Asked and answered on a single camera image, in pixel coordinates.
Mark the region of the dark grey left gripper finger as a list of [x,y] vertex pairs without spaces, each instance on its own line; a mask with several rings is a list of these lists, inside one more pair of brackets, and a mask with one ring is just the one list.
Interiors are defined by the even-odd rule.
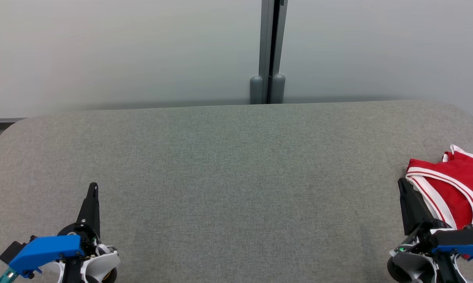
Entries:
[[89,185],[77,222],[91,227],[96,236],[100,237],[99,186],[96,182]]

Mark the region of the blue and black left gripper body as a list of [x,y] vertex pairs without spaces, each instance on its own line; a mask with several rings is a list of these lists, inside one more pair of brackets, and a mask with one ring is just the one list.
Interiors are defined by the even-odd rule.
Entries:
[[96,255],[98,242],[99,237],[91,227],[76,222],[55,236],[31,236],[28,243],[11,243],[8,267],[21,276],[33,276],[35,271],[41,273],[40,267],[49,262]]

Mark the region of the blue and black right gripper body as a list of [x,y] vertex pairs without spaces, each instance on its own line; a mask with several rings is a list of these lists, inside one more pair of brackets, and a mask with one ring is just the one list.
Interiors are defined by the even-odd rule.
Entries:
[[470,224],[460,230],[440,220],[434,220],[434,224],[436,228],[428,229],[422,222],[401,243],[401,252],[425,255],[444,253],[473,260],[473,227]]

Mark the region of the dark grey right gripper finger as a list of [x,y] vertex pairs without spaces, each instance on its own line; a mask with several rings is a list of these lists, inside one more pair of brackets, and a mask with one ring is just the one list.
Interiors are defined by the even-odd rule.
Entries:
[[401,206],[402,224],[405,236],[409,236],[425,222],[428,229],[436,228],[434,217],[427,208],[422,194],[414,189],[407,179],[398,179],[399,201]]

